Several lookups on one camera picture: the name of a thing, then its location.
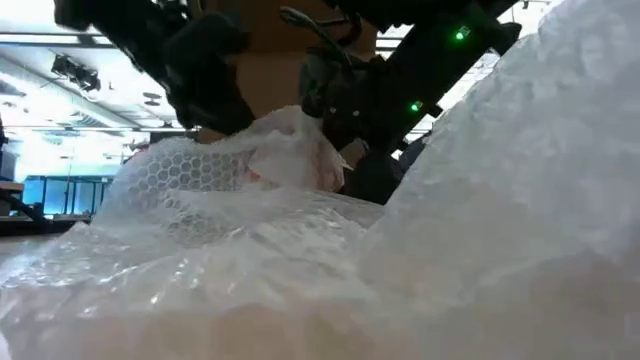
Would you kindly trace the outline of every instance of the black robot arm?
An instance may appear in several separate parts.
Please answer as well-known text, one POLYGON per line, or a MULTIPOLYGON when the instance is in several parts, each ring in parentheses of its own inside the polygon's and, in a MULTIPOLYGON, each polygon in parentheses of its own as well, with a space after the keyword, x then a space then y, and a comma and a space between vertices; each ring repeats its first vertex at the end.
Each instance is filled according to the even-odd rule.
POLYGON ((413 26, 388 59, 349 71, 335 45, 310 49, 309 62, 324 71, 306 80, 303 109, 325 120, 324 133, 338 149, 355 138, 387 153, 406 146, 405 135, 420 120, 440 115, 447 91, 488 51, 504 54, 522 29, 496 19, 517 0, 324 1, 380 31, 413 26))
POLYGON ((248 33, 223 14, 193 19, 178 0, 56 0, 55 20, 100 30, 162 85, 184 127, 232 134, 254 120, 225 62, 245 49, 248 33))

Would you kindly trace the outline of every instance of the green led light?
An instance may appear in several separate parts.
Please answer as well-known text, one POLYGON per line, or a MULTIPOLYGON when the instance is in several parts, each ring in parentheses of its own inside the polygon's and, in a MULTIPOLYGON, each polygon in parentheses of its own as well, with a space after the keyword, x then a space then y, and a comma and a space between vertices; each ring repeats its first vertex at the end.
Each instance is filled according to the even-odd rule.
POLYGON ((458 29, 458 31, 456 31, 454 38, 456 39, 456 41, 462 41, 466 39, 470 33, 471 33, 471 29, 469 29, 466 26, 463 26, 460 29, 458 29))
POLYGON ((420 101, 416 101, 413 104, 411 104, 409 109, 411 109, 411 111, 413 111, 413 112, 418 112, 418 111, 420 111, 420 109, 422 109, 422 105, 423 104, 420 101))

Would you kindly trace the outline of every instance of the fluorescent light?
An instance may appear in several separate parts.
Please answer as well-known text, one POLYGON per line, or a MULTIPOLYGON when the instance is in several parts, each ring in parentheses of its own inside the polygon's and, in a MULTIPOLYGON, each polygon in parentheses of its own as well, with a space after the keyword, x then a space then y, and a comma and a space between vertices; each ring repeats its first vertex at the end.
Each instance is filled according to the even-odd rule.
POLYGON ((378 52, 376 52, 376 54, 382 56, 382 58, 386 60, 389 57, 391 57, 391 54, 393 54, 393 52, 391 52, 391 51, 378 51, 378 52))
POLYGON ((143 132, 185 132, 185 131, 195 131, 195 130, 187 130, 184 128, 141 128, 138 131, 143 132))
POLYGON ((96 44, 113 45, 113 43, 106 36, 94 36, 93 40, 96 42, 96 44))
POLYGON ((0 43, 23 44, 80 44, 74 35, 29 35, 29 34, 0 34, 0 43))
MULTIPOLYGON (((91 36, 93 41, 98 45, 113 45, 111 41, 103 35, 82 35, 91 36)), ((79 45, 80 40, 77 35, 0 34, 0 43, 79 45)))
POLYGON ((3 102, 19 101, 22 98, 23 98, 23 96, 21 96, 21 95, 0 94, 0 101, 3 101, 3 102))
POLYGON ((37 90, 39 90, 37 86, 29 83, 28 81, 24 81, 9 74, 0 73, 0 80, 24 93, 37 92, 37 90))
POLYGON ((392 48, 395 49, 400 45, 402 40, 386 40, 386 39, 378 39, 376 41, 377 48, 392 48))
POLYGON ((133 128, 125 127, 74 127, 74 131, 133 131, 133 128))
POLYGON ((409 33, 409 31, 411 31, 412 28, 413 26, 408 26, 408 25, 402 25, 400 27, 392 27, 389 30, 387 30, 387 32, 384 34, 378 33, 378 39, 403 38, 409 33))
POLYGON ((31 130, 31 131, 64 131, 66 128, 64 126, 5 126, 5 129, 20 129, 20 130, 31 130))

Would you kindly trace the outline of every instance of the bubble wrap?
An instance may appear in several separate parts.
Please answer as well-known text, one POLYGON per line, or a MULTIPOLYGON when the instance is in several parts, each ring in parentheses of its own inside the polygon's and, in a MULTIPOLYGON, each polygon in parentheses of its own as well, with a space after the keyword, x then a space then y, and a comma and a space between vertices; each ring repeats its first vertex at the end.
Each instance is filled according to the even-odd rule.
POLYGON ((112 200, 0 268, 0 357, 637 360, 638 17, 559 5, 436 124, 384 211, 262 182, 251 158, 286 159, 270 146, 234 191, 112 200))
POLYGON ((98 223, 137 216, 166 200, 167 190, 238 191, 278 186, 335 191, 343 160, 298 106, 275 111, 247 130, 211 145, 172 138, 135 156, 110 187, 98 223))

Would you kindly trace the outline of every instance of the table surface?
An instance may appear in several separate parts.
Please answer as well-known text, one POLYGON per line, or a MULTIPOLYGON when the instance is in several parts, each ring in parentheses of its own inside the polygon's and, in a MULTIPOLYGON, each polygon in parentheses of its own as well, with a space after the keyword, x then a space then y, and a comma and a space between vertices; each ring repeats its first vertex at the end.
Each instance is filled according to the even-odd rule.
POLYGON ((0 189, 7 191, 24 191, 24 184, 14 183, 11 181, 0 181, 0 189))

